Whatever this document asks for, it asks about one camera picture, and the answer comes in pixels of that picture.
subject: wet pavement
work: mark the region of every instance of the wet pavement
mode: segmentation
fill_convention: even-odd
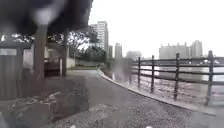
[[[89,111],[44,128],[221,128],[219,117],[174,107],[140,96],[101,78],[96,71],[69,71],[82,75],[90,97]]]

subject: wooden fence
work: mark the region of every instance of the wooden fence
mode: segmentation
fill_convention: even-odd
[[[149,77],[151,78],[151,93],[154,93],[154,80],[155,79],[161,79],[161,80],[169,80],[174,81],[174,90],[173,90],[173,98],[174,100],[177,100],[178,97],[178,89],[179,89],[179,82],[186,82],[186,83],[197,83],[197,84],[204,84],[207,85],[207,96],[206,96],[206,102],[205,105],[207,106],[212,94],[212,86],[223,86],[224,87],[224,81],[214,81],[213,77],[215,75],[224,75],[224,72],[214,72],[214,68],[217,67],[224,67],[224,64],[219,64],[217,62],[223,61],[224,57],[214,57],[212,51],[209,51],[208,57],[201,57],[201,58],[180,58],[180,54],[176,53],[175,59],[154,59],[154,56],[152,56],[151,60],[141,60],[138,58],[137,61],[134,61],[132,63],[132,66],[138,67],[138,68],[132,68],[132,74],[137,75],[137,83],[138,87],[140,88],[141,83],[141,76]],[[144,66],[150,66],[151,69],[142,68]],[[163,70],[159,69],[156,70],[155,67],[173,67],[175,70]],[[203,71],[180,71],[181,67],[188,67],[188,68],[196,68],[196,67],[204,67],[209,68],[209,72],[203,72]],[[150,74],[141,73],[141,71],[151,71]],[[155,72],[159,73],[172,73],[175,74],[174,77],[171,76],[162,76],[162,75],[155,75]],[[208,80],[195,80],[195,79],[188,79],[188,78],[180,78],[180,74],[191,74],[191,75],[207,75]]]

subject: sky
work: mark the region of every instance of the sky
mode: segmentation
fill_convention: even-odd
[[[224,56],[224,0],[94,0],[89,24],[107,21],[109,44],[144,57],[169,44],[203,44]]]

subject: tree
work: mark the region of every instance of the tree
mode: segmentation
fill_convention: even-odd
[[[1,32],[10,30],[11,34],[35,35],[34,83],[36,87],[44,85],[44,46],[47,37],[63,34],[62,74],[65,76],[68,32],[88,26],[91,5],[92,0],[0,0]]]

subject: white building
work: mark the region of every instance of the white building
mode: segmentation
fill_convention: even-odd
[[[108,27],[106,21],[99,21],[97,24],[91,25],[95,31],[98,33],[98,39],[100,43],[97,44],[98,47],[106,51],[107,56],[109,55],[109,41],[108,41]]]

